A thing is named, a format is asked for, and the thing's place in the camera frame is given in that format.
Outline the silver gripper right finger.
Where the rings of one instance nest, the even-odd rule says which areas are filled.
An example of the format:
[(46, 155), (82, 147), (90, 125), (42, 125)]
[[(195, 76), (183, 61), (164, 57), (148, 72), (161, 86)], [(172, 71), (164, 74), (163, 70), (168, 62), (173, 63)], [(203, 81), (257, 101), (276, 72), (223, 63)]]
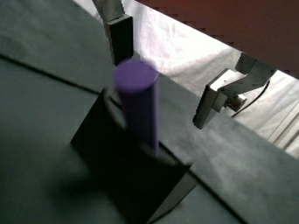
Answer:
[(235, 70), (225, 68), (205, 85), (192, 118), (195, 127), (201, 130), (223, 108), (237, 112), (247, 101), (243, 94), (261, 88), (275, 72), (272, 66), (241, 53)]

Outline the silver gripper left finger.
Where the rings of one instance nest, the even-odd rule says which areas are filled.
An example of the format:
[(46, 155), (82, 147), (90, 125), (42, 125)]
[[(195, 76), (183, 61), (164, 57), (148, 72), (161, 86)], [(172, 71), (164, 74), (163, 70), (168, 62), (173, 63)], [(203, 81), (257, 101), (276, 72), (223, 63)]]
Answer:
[(104, 23), (113, 64), (133, 56), (133, 18), (125, 14), (121, 0), (92, 0)]

